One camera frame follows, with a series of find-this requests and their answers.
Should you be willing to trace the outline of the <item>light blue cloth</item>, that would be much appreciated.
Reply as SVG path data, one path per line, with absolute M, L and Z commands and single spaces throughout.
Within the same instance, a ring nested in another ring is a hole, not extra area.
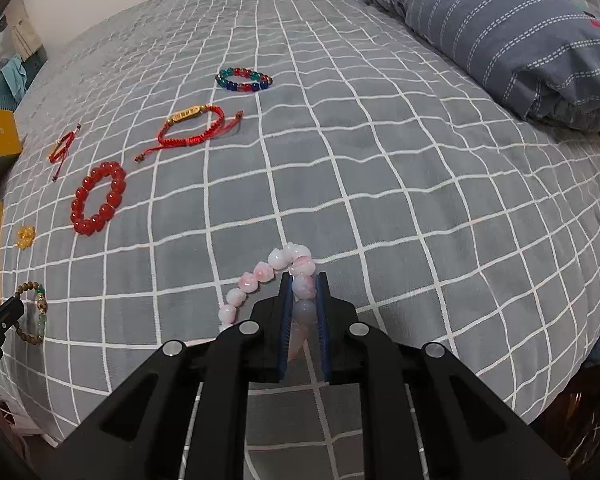
M 28 75 L 19 54 L 15 54 L 7 60 L 1 68 L 1 74 L 14 96 L 26 92 Z

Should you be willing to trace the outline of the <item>blue striped rolled duvet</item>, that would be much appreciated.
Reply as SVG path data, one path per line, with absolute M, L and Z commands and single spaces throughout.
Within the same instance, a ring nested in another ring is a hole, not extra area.
M 600 132 L 600 14 L 577 0 L 370 0 L 525 120 Z

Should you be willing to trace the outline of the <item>grey checked bed sheet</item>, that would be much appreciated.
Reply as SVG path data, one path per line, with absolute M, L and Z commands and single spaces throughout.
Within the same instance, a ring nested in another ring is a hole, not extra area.
M 244 112 L 134 157 L 198 104 Z M 150 0 L 79 36 L 16 113 L 0 399 L 54 441 L 162 344 L 214 338 L 242 274 L 288 243 L 402 344 L 451 349 L 526 422 L 600 340 L 600 138 L 518 118 L 368 0 Z

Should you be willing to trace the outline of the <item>beige curtain left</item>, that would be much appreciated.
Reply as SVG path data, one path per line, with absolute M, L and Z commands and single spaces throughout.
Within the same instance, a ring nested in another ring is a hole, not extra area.
M 4 14 L 10 28 L 12 44 L 20 58 L 27 61 L 43 47 L 43 43 L 30 22 L 23 0 L 10 0 Z

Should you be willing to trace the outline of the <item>red cord bracelet gold charm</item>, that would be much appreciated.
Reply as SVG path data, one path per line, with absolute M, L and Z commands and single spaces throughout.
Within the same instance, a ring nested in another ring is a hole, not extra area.
M 244 112 L 225 114 L 222 107 L 198 104 L 169 115 L 157 132 L 156 140 L 149 148 L 138 153 L 134 160 L 142 162 L 151 154 L 174 148 L 193 148 L 236 129 L 242 122 Z

